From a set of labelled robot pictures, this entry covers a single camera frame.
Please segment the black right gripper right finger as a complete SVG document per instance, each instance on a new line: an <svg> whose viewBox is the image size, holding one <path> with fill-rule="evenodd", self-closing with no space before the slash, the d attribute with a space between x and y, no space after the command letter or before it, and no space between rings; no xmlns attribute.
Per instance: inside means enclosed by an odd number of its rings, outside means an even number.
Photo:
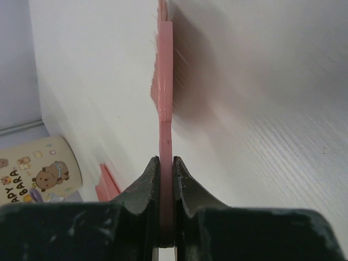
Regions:
<svg viewBox="0 0 348 261"><path fill-rule="evenodd" d="M344 260L327 220L310 209L236 208L173 160L177 260Z"/></svg>

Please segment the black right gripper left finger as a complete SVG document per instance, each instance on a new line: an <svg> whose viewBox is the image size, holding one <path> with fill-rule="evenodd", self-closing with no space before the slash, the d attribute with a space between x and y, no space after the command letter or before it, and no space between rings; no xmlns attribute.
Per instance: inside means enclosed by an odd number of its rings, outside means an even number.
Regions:
<svg viewBox="0 0 348 261"><path fill-rule="evenodd" d="M1 260L157 260L159 159L108 202L1 207Z"/></svg>

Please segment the pink dustpan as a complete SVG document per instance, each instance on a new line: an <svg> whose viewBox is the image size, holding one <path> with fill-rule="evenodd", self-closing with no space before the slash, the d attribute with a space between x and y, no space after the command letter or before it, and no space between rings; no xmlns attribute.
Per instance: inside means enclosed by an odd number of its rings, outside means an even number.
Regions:
<svg viewBox="0 0 348 261"><path fill-rule="evenodd" d="M99 202L107 202L114 199L121 193L119 186L116 184L113 175L107 168L106 164L100 164L101 176L99 183L95 186Z"/></svg>

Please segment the pink hand brush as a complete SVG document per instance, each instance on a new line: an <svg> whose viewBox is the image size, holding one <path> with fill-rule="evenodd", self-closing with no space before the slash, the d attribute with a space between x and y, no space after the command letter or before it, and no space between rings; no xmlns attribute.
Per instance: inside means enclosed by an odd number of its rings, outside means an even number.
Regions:
<svg viewBox="0 0 348 261"><path fill-rule="evenodd" d="M151 98L159 121L159 246L174 246L174 198L172 178L172 107L173 107L173 24L167 1L158 2L156 61Z"/></svg>

